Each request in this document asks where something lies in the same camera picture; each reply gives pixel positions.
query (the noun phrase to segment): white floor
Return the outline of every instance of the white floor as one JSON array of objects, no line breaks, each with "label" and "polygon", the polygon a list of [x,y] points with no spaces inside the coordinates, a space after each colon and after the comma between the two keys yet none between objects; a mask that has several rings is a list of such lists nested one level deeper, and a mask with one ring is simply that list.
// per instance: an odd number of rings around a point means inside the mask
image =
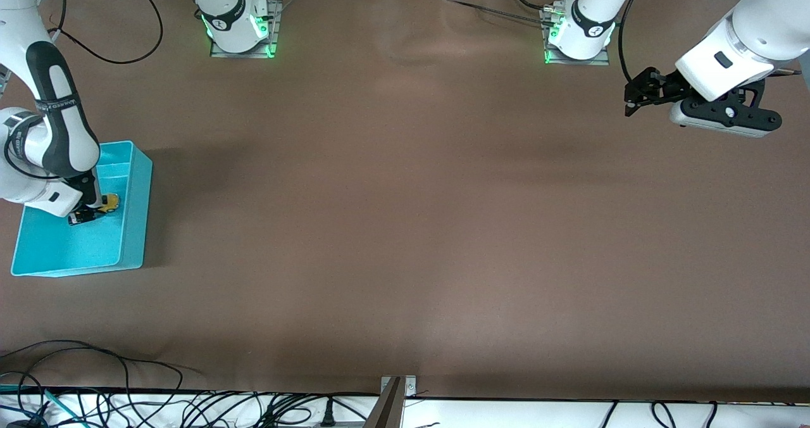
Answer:
[{"label": "white floor", "polygon": [[[134,401],[165,401],[167,396],[160,394],[134,394]],[[172,400],[191,400],[192,396],[174,397]],[[206,411],[206,416],[216,419],[217,416],[245,396],[232,396],[219,405]],[[223,417],[230,428],[246,428],[255,423],[261,411],[266,407],[270,397],[261,397],[261,408],[255,400],[249,400]],[[376,398],[373,397],[342,397],[342,402],[351,405],[361,413],[370,412]],[[68,408],[80,413],[76,396],[63,396],[60,398]],[[85,410],[89,413],[95,407],[96,397],[88,394],[83,397]],[[117,405],[127,404],[125,394],[115,396]],[[36,410],[39,404],[38,396],[24,396],[23,404],[27,410]],[[17,407],[15,396],[0,396],[0,405]],[[402,428],[417,428],[437,423],[439,428],[491,428],[491,427],[541,427],[541,428],[599,428],[605,414],[610,408],[610,402],[578,402],[578,401],[487,401],[487,400],[408,400],[404,410]],[[177,428],[182,419],[185,404],[170,405],[159,411],[150,423],[156,427]],[[318,400],[307,405],[312,410],[312,417],[306,423],[296,426],[312,426],[320,422],[323,417],[325,400]],[[711,405],[709,404],[668,404],[676,425],[680,428],[704,428]],[[139,406],[143,416],[154,411],[154,406]],[[121,416],[113,416],[109,426],[112,428],[134,427],[140,419],[134,415],[131,408],[124,411],[130,420]],[[291,413],[289,420],[301,417],[302,413]],[[49,405],[46,419],[49,424],[66,420],[68,416],[56,405]],[[659,411],[659,417],[666,419],[665,413]],[[8,410],[0,410],[0,426],[13,420],[26,419],[21,414]],[[357,416],[335,405],[335,419],[338,422],[359,420]],[[785,406],[767,404],[734,404],[720,405],[717,416],[711,424],[712,428],[799,428],[801,425],[810,425],[810,407]],[[203,426],[203,418],[199,417],[193,424]],[[81,424],[69,425],[81,427]],[[650,403],[626,402],[619,403],[611,417],[609,426],[612,428],[660,428],[650,412]]]}]

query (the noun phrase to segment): brown table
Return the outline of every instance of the brown table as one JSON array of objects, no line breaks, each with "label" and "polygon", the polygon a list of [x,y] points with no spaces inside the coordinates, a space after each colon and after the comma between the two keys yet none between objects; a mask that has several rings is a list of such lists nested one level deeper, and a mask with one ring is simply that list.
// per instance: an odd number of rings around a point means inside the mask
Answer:
[{"label": "brown table", "polygon": [[[532,24],[446,0],[296,0],[272,61],[208,58],[192,1],[156,2],[143,62],[58,42],[99,139],[153,159],[144,268],[5,275],[3,348],[85,339],[194,367],[186,388],[810,397],[801,78],[768,82],[785,124],[744,139],[627,119],[617,62],[544,65]],[[637,1],[630,70],[671,68],[733,4]],[[66,29],[118,59],[156,38],[145,0],[69,0]],[[18,217],[0,203],[2,268]],[[122,385],[95,356],[37,375]]]}]

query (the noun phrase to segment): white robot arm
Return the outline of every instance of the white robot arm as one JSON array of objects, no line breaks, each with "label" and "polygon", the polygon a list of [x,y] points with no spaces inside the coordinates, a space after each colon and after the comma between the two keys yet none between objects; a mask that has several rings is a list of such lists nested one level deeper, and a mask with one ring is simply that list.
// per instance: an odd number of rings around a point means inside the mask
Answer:
[{"label": "white robot arm", "polygon": [[616,15],[625,0],[564,0],[565,21],[549,37],[569,58],[587,60],[610,42]]},{"label": "white robot arm", "polygon": [[70,223],[92,220],[104,206],[95,174],[99,145],[35,0],[0,0],[0,64],[23,80],[41,113],[0,110],[0,197],[70,215]]},{"label": "white robot arm", "polygon": [[251,50],[267,37],[256,22],[267,15],[267,0],[194,0],[202,12],[208,34],[229,53]]},{"label": "white robot arm", "polygon": [[[810,48],[810,0],[741,0],[662,76],[648,68],[625,87],[625,114],[675,102],[672,122],[763,137],[782,119],[759,108],[764,79]],[[746,92],[753,93],[748,103]]]}]

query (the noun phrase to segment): bundle of cables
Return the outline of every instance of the bundle of cables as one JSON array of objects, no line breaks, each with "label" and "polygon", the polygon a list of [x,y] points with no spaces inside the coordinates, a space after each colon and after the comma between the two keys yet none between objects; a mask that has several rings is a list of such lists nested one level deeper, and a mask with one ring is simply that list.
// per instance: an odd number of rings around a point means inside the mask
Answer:
[{"label": "bundle of cables", "polygon": [[[16,396],[16,404],[6,405],[0,404],[0,410],[9,410],[15,413],[20,413],[28,417],[26,426],[40,426],[42,428],[52,428],[65,425],[82,425],[84,428],[108,428],[109,426],[128,426],[129,428],[156,428],[153,417],[164,410],[170,405],[185,405],[182,410],[182,417],[179,423],[174,424],[179,428],[199,428],[223,426],[229,428],[228,420],[226,417],[229,414],[234,415],[234,411],[243,405],[254,401],[259,408],[257,422],[251,428],[276,428],[281,425],[296,425],[307,422],[313,416],[310,408],[304,407],[316,400],[327,399],[327,414],[332,416],[332,405],[340,405],[346,410],[355,413],[357,417],[365,419],[365,416],[360,412],[347,405],[339,397],[345,396],[377,396],[372,393],[332,393],[332,394],[296,394],[296,393],[240,393],[239,391],[182,391],[183,372],[180,367],[170,365],[164,362],[157,362],[151,360],[143,360],[138,358],[129,358],[129,356],[121,356],[106,348],[100,348],[93,344],[84,341],[74,341],[73,339],[52,339],[52,341],[41,341],[31,344],[24,348],[14,350],[9,353],[0,355],[0,365],[8,362],[12,358],[18,358],[24,352],[31,352],[32,350],[52,344],[60,344],[63,347],[39,356],[35,361],[25,367],[24,370],[9,370],[0,373],[0,379],[8,377],[19,376],[20,379],[15,383],[12,390],[0,391],[2,394],[10,394]],[[100,353],[104,356],[110,356],[116,362],[121,364],[124,373],[124,387],[122,389],[110,388],[93,388],[93,387],[55,387],[46,388],[40,380],[35,378],[33,371],[42,362],[45,362],[53,356],[63,353],[75,353],[78,351],[90,351],[93,353]],[[148,393],[168,393],[168,397],[164,401],[135,401],[133,399],[134,392],[130,387],[130,367],[134,364],[151,364],[157,367],[170,370],[177,375],[177,383],[171,390],[168,391],[154,391],[150,390]],[[114,401],[114,396],[111,393],[116,391],[123,391],[124,397],[127,400],[125,404],[120,404]],[[37,408],[32,410],[26,408],[23,402],[23,394],[38,394]],[[89,411],[85,408],[83,398],[88,394],[95,394],[96,404],[94,408]],[[61,422],[56,422],[49,425],[46,420],[46,410],[49,408],[50,402],[64,407],[64,404],[58,399],[60,396],[76,396],[78,400],[79,413],[72,414],[72,417]],[[263,410],[263,399],[271,397]],[[225,410],[217,410],[215,406],[220,403],[235,402],[228,406]],[[300,413],[301,415],[295,417],[296,420],[290,420],[292,415]],[[113,417],[121,417],[121,420],[114,419]]]}]

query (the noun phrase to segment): blue bin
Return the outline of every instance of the blue bin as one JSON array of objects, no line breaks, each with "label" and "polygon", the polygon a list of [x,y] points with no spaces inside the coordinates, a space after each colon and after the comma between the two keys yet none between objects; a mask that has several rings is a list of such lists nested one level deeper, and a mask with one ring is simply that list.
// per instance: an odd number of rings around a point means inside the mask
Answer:
[{"label": "blue bin", "polygon": [[118,194],[118,209],[70,226],[66,218],[26,206],[11,274],[56,278],[141,267],[152,168],[133,142],[102,143],[96,165],[99,185],[102,194]]}]

